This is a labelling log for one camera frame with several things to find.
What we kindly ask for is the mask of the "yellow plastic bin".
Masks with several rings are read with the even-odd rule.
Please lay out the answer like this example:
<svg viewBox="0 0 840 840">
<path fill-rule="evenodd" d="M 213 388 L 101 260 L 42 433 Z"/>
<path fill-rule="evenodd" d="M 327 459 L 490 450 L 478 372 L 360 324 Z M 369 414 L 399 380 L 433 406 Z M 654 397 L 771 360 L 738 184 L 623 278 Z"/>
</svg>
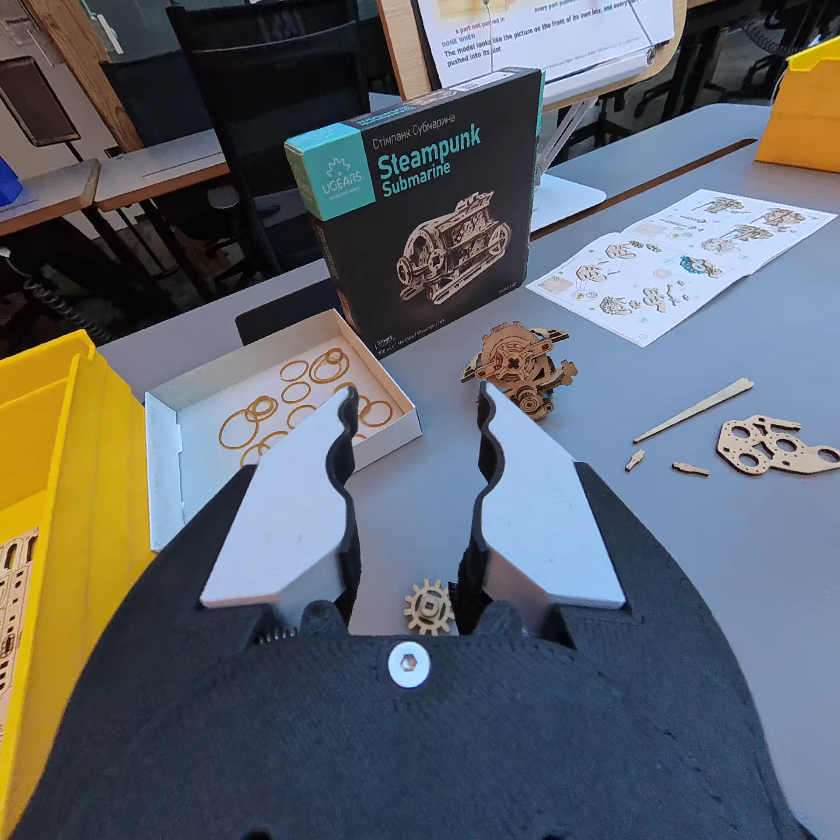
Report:
<svg viewBox="0 0 840 840">
<path fill-rule="evenodd" d="M 83 331 L 1 363 L 1 542 L 38 527 L 2 731 L 9 837 L 102 632 L 153 559 L 144 408 Z"/>
<path fill-rule="evenodd" d="M 787 59 L 755 159 L 839 172 L 839 37 Z"/>
</svg>

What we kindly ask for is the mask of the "open instruction booklet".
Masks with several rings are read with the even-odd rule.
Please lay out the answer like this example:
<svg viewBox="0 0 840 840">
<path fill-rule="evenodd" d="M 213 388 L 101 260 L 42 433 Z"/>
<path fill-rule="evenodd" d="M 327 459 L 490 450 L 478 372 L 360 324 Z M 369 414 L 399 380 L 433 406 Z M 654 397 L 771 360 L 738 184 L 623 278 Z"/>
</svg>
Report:
<svg viewBox="0 0 840 840">
<path fill-rule="evenodd" d="M 643 348 L 835 217 L 698 190 L 595 239 L 528 289 Z"/>
</svg>

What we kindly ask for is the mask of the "wood-edged grey table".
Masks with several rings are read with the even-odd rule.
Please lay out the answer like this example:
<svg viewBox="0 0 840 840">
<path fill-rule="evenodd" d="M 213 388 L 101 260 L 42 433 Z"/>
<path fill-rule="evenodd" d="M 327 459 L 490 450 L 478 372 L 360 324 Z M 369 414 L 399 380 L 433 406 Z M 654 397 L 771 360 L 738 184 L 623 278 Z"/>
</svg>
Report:
<svg viewBox="0 0 840 840">
<path fill-rule="evenodd" d="M 95 204 L 112 211 L 228 172 L 217 136 L 209 129 L 102 162 Z"/>
<path fill-rule="evenodd" d="M 100 169 L 93 159 L 25 179 L 18 199 L 1 209 L 1 236 L 89 208 Z"/>
</svg>

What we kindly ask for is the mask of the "instruction sheet on stand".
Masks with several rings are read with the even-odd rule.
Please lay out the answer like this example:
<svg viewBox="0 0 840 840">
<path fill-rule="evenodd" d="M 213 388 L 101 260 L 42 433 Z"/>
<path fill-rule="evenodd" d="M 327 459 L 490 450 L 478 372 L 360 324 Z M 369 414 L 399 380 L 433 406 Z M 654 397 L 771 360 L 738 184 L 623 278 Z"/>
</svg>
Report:
<svg viewBox="0 0 840 840">
<path fill-rule="evenodd" d="M 582 81 L 570 85 L 547 82 L 543 95 L 543 110 L 548 112 L 582 101 L 600 97 L 619 88 L 647 81 L 666 68 L 684 33 L 687 5 L 685 1 L 670 2 L 675 17 L 675 34 L 654 46 L 654 56 L 645 66 L 636 66 L 630 59 L 619 59 L 617 69 L 583 70 Z M 433 71 L 433 60 L 423 46 L 421 25 L 415 16 L 414 5 L 408 1 L 376 2 L 390 51 L 399 92 L 404 100 L 412 99 L 441 88 Z"/>
</svg>

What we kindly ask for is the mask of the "dark framed panel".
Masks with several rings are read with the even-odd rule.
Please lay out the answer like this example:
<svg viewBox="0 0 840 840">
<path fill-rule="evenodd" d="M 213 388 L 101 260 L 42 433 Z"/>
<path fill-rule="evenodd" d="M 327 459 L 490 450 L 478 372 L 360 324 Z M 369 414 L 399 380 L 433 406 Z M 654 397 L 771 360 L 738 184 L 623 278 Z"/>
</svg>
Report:
<svg viewBox="0 0 840 840">
<path fill-rule="evenodd" d="M 1 98 L 35 147 L 80 140 L 76 126 L 34 57 L 2 59 Z"/>
</svg>

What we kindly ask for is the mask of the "wooden gear with square hole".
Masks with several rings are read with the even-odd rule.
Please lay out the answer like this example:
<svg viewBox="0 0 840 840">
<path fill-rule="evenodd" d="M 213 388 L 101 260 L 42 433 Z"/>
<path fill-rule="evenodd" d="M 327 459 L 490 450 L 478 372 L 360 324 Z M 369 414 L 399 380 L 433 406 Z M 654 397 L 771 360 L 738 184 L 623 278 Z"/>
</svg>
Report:
<svg viewBox="0 0 840 840">
<path fill-rule="evenodd" d="M 407 608 L 403 614 L 410 633 L 433 637 L 440 633 L 451 634 L 455 626 L 455 612 L 448 587 L 441 580 L 432 583 L 424 579 L 422 585 L 414 584 L 413 592 L 405 596 L 405 601 Z"/>
</svg>

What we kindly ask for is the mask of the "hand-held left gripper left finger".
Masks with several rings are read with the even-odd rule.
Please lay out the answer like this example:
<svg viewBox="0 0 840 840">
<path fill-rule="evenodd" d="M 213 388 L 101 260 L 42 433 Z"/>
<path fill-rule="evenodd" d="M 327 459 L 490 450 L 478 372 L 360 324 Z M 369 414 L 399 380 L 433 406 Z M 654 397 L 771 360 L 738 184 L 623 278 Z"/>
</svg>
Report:
<svg viewBox="0 0 840 840">
<path fill-rule="evenodd" d="M 201 594 L 207 608 L 268 604 L 300 627 L 305 607 L 337 602 L 348 623 L 361 581 L 352 438 L 359 395 L 336 392 L 258 462 Z"/>
</svg>

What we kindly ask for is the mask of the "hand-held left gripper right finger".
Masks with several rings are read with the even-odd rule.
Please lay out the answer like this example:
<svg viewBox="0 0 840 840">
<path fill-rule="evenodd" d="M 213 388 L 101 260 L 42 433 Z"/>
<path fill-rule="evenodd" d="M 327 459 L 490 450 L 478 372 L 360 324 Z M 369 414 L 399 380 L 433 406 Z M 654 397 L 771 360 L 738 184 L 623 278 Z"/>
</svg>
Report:
<svg viewBox="0 0 840 840">
<path fill-rule="evenodd" d="M 624 607 L 572 456 L 487 382 L 479 387 L 478 426 L 487 486 L 458 568 L 459 632 L 474 631 L 488 599 L 516 606 L 535 635 L 556 604 Z"/>
</svg>

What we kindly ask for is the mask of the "wooden gear model assembly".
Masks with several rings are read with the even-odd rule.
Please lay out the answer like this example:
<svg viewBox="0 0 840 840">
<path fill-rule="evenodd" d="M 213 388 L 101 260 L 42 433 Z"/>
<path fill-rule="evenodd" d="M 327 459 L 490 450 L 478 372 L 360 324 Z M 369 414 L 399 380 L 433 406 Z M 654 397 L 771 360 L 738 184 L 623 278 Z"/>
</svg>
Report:
<svg viewBox="0 0 840 840">
<path fill-rule="evenodd" d="M 563 360 L 557 367 L 549 356 L 553 346 L 568 337 L 557 329 L 503 323 L 484 336 L 482 349 L 464 369 L 461 382 L 478 379 L 493 384 L 538 421 L 553 411 L 554 388 L 571 385 L 578 373 L 574 363 Z"/>
</svg>

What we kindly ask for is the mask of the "black model kit box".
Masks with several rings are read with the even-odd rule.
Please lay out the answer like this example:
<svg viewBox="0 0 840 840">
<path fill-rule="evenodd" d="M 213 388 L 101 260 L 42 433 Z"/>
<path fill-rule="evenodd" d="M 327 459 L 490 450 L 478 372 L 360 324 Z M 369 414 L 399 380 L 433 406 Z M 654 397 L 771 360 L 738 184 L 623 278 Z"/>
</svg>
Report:
<svg viewBox="0 0 840 840">
<path fill-rule="evenodd" d="M 285 142 L 344 319 L 377 359 L 523 283 L 543 83 L 509 67 Z"/>
</svg>

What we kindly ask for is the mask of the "pile of tan rubber bands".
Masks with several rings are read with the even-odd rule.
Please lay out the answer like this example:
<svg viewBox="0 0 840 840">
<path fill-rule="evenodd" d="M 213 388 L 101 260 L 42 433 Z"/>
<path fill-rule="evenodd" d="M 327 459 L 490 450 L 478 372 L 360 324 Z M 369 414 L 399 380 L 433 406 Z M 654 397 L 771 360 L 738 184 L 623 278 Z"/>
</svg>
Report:
<svg viewBox="0 0 840 840">
<path fill-rule="evenodd" d="M 217 441 L 253 465 L 345 387 L 359 393 L 359 432 L 365 440 L 398 418 L 402 411 L 373 377 L 361 357 L 346 343 L 327 342 L 271 367 L 224 395 L 233 411 L 215 411 L 220 420 Z"/>
</svg>

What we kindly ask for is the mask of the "white cardboard tray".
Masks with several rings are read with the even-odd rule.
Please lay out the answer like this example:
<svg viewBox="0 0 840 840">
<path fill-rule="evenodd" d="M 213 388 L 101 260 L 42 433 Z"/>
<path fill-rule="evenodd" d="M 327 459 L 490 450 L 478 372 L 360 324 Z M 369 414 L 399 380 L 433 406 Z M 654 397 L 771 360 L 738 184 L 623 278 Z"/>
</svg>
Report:
<svg viewBox="0 0 840 840">
<path fill-rule="evenodd" d="M 365 440 L 353 441 L 362 469 L 422 434 L 415 405 L 335 310 L 328 310 L 228 353 L 145 395 L 150 545 L 159 551 L 242 467 L 220 447 L 215 411 L 233 411 L 224 396 L 297 354 L 327 342 L 349 345 L 402 414 Z"/>
</svg>

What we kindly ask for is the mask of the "white printed instruction sheet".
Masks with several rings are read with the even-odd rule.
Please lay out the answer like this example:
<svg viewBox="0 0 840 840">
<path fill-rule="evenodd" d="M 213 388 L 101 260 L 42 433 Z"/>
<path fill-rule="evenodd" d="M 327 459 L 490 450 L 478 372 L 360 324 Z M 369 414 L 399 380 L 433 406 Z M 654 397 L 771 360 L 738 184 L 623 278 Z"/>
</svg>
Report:
<svg viewBox="0 0 840 840">
<path fill-rule="evenodd" d="M 675 34 L 666 1 L 420 1 L 416 8 L 445 88 L 506 67 L 538 68 L 554 81 Z"/>
</svg>

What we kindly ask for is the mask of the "perforated wooden plate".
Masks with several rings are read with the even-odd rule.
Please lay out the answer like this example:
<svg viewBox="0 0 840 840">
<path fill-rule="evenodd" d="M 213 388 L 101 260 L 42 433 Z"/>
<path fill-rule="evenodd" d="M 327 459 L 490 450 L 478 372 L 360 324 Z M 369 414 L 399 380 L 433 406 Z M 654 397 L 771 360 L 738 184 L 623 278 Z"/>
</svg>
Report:
<svg viewBox="0 0 840 840">
<path fill-rule="evenodd" d="M 799 423 L 762 415 L 731 420 L 721 426 L 717 452 L 747 476 L 770 469 L 807 476 L 839 469 L 839 450 L 804 444 L 795 435 L 801 429 Z"/>
</svg>

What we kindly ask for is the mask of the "black chair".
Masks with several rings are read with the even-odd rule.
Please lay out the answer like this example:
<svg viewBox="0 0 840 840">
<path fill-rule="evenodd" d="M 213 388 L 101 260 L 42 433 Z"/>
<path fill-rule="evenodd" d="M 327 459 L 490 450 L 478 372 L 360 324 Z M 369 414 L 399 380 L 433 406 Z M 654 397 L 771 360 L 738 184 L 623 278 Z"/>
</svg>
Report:
<svg viewBox="0 0 840 840">
<path fill-rule="evenodd" d="M 287 139 L 371 110 L 354 2 L 166 8 L 224 152 L 264 277 L 320 256 Z"/>
</svg>

